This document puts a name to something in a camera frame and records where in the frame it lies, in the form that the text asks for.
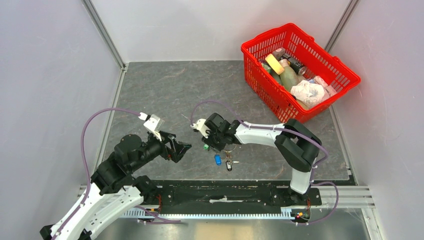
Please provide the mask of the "large silver keyring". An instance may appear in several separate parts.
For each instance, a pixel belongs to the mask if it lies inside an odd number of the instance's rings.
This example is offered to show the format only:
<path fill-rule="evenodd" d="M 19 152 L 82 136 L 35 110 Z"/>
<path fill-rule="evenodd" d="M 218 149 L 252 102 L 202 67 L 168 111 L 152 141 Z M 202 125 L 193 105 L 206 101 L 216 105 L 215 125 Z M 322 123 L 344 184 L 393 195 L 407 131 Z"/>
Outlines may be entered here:
<path fill-rule="evenodd" d="M 230 146 L 229 149 L 223 149 L 222 151 L 216 153 L 220 157 L 220 161 L 222 163 L 225 163 L 226 165 L 232 166 L 235 161 L 233 160 L 233 151 L 238 146 L 234 144 L 233 146 Z"/>

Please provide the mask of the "blue key tag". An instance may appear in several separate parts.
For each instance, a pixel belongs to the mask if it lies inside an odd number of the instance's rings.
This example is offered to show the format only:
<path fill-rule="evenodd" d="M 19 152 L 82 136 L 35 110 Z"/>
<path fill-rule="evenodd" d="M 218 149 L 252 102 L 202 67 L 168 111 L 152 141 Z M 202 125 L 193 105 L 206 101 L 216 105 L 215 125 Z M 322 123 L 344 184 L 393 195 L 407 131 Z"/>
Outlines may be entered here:
<path fill-rule="evenodd" d="M 215 154 L 214 155 L 214 161 L 215 161 L 215 164 L 217 166 L 220 166 L 222 164 L 222 158 L 221 158 L 221 156 L 219 154 Z"/>

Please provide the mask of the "black and white key fob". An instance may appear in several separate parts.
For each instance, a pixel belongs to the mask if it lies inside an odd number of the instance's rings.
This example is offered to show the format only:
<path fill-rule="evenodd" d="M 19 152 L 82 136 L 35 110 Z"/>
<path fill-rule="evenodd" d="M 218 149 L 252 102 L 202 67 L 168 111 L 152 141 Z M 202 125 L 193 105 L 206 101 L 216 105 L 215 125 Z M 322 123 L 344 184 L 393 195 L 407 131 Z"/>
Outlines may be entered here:
<path fill-rule="evenodd" d="M 231 172 L 231 171 L 233 170 L 233 168 L 232 168 L 232 162 L 231 162 L 230 160 L 227 160 L 227 161 L 225 162 L 225 165 L 226 165 L 226 169 L 227 169 L 229 172 Z"/>

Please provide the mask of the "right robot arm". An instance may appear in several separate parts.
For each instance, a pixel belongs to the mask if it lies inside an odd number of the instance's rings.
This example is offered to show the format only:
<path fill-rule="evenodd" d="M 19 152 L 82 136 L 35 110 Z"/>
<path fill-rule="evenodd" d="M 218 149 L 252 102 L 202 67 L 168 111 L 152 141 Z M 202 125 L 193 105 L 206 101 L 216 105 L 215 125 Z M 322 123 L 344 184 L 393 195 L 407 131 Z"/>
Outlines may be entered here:
<path fill-rule="evenodd" d="M 292 168 L 289 200 L 300 205 L 309 198 L 314 163 L 322 141 L 301 122 L 290 118 L 285 123 L 255 124 L 242 120 L 229 122 L 218 113 L 199 119 L 191 126 L 202 141 L 216 152 L 228 145 L 256 144 L 278 149 Z"/>

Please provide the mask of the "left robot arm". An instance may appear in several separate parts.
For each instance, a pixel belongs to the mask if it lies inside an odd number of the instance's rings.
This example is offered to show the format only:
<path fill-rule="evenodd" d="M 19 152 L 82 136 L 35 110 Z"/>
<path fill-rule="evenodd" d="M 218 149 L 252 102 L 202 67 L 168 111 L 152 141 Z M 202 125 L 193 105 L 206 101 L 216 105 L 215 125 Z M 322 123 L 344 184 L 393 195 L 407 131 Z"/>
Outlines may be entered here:
<path fill-rule="evenodd" d="M 114 151 L 92 174 L 90 183 L 69 212 L 56 224 L 40 230 L 44 240 L 94 240 L 128 210 L 142 203 L 152 204 L 158 188 L 146 175 L 133 173 L 157 157 L 179 162 L 191 144 L 176 135 L 149 133 L 144 142 L 138 135 L 125 135 Z"/>

